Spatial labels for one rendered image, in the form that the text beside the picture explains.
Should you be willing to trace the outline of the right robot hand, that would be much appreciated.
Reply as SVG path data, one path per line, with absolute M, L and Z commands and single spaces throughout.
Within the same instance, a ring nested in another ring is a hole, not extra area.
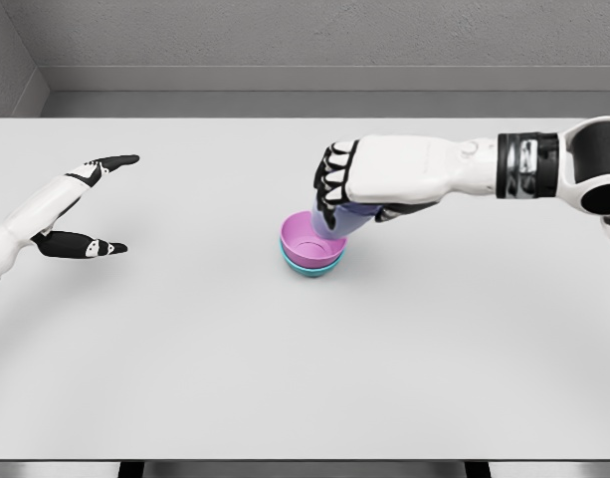
M 452 141 L 417 135 L 335 142 L 314 175 L 317 207 L 330 228 L 343 203 L 380 204 L 378 222 L 430 207 L 453 190 L 456 152 Z

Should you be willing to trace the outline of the lavender cup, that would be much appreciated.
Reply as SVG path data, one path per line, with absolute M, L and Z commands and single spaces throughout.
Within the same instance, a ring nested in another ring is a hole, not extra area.
M 371 221 L 382 208 L 380 204 L 361 204 L 348 202 L 337 205 L 333 210 L 335 226 L 330 228 L 317 207 L 317 200 L 313 201 L 310 224 L 314 233 L 323 239 L 336 240 L 350 235 Z

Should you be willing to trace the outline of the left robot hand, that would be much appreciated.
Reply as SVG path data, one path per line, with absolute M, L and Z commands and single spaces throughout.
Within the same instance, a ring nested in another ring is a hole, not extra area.
M 54 224 L 104 176 L 138 161 L 136 154 L 87 161 L 56 177 L 32 195 L 8 216 L 4 226 L 15 238 L 35 244 L 48 257 L 92 259 L 125 253 L 127 247 L 122 243 L 107 242 L 82 233 L 56 231 Z

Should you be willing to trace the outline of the pink bowl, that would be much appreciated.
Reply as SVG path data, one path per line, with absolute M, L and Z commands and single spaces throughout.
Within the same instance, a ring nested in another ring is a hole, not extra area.
M 343 253 L 347 239 L 319 237 L 311 226 L 311 213 L 301 211 L 288 216 L 282 224 L 280 241 L 287 257 L 306 269 L 321 269 Z

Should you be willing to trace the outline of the teal bowl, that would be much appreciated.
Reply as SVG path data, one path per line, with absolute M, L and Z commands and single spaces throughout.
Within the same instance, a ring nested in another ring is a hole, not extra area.
M 296 273 L 304 276 L 304 277 L 308 277 L 308 278 L 318 278 L 321 277 L 325 274 L 327 274 L 328 272 L 330 272 L 331 270 L 333 270 L 341 261 L 341 259 L 343 258 L 343 255 L 340 254 L 338 256 L 338 258 L 333 261 L 331 264 L 326 265 L 324 267 L 320 267 L 320 268 L 306 268 L 303 266 L 300 266 L 298 264 L 296 264 L 286 253 L 285 249 L 281 249 L 281 253 L 282 256 L 284 258 L 284 260 L 286 261 L 286 263 L 288 264 L 288 266 L 295 271 Z

